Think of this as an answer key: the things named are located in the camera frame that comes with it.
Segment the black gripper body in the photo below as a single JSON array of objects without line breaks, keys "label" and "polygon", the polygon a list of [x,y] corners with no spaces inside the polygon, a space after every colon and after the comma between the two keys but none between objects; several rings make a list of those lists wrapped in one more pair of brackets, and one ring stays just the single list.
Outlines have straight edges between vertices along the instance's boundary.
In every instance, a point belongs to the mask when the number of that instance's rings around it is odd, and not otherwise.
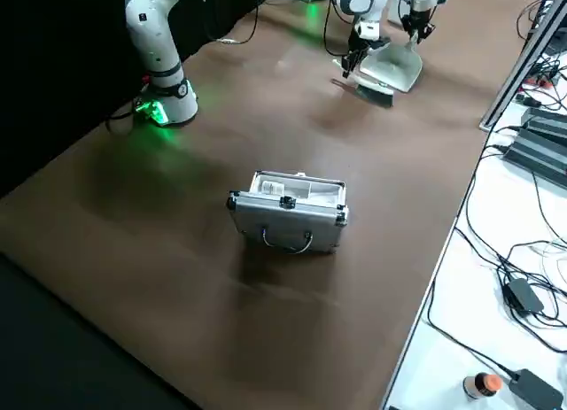
[{"label": "black gripper body", "polygon": [[434,14],[433,9],[409,11],[409,25],[411,29],[427,29],[432,27],[431,19]]},{"label": "black gripper body", "polygon": [[390,42],[390,36],[379,37],[376,41],[363,39],[353,27],[348,38],[348,55],[368,54],[369,52],[382,49],[389,45]]}]

